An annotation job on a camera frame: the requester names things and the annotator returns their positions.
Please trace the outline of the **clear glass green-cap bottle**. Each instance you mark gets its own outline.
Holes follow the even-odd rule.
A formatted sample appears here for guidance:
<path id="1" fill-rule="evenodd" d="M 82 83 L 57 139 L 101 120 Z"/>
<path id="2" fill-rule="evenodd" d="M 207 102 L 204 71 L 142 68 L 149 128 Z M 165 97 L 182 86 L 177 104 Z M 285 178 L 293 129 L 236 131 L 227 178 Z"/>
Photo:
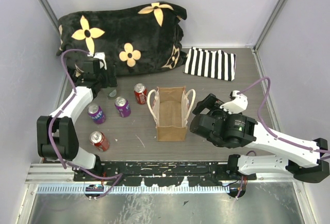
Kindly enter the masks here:
<path id="1" fill-rule="evenodd" d="M 114 98 L 117 95 L 117 89 L 116 88 L 108 88 L 106 90 L 107 97 Z"/>

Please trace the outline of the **jute canvas tote bag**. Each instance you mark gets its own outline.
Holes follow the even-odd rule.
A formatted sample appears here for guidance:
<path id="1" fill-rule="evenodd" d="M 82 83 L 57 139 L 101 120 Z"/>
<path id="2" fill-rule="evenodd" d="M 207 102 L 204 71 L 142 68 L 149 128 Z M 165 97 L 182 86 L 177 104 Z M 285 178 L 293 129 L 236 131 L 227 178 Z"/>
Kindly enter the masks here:
<path id="1" fill-rule="evenodd" d="M 147 106 L 156 124 L 159 142 L 182 142 L 186 139 L 188 118 L 196 91 L 185 87 L 157 88 L 147 95 Z"/>

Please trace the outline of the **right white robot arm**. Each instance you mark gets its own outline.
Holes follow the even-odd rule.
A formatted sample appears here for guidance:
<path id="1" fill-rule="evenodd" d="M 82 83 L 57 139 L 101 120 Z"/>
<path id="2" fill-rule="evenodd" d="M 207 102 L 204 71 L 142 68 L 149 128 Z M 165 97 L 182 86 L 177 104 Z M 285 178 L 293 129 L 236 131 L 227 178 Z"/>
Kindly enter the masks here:
<path id="1" fill-rule="evenodd" d="M 199 101 L 192 111 L 190 131 L 216 147 L 247 147 L 270 152 L 269 156 L 232 154 L 226 173 L 233 180 L 253 174 L 287 174 L 306 183 L 320 183 L 329 176 L 329 162 L 322 160 L 327 140 L 297 139 L 243 115 L 248 98 L 233 91 L 230 101 L 223 102 L 214 94 Z"/>

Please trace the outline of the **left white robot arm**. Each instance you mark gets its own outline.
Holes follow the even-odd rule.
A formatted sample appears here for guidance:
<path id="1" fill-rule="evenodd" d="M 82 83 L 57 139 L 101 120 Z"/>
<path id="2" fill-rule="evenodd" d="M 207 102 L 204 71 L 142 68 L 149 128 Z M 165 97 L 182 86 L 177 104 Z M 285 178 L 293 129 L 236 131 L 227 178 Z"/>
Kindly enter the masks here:
<path id="1" fill-rule="evenodd" d="M 69 97 L 48 116 L 37 120 L 37 149 L 40 157 L 58 159 L 63 168 L 72 166 L 82 170 L 92 181 L 112 180 L 121 174 L 105 177 L 99 156 L 79 145 L 74 124 L 102 88 L 109 85 L 106 62 L 96 57 L 84 62 L 87 68 L 72 83 Z"/>

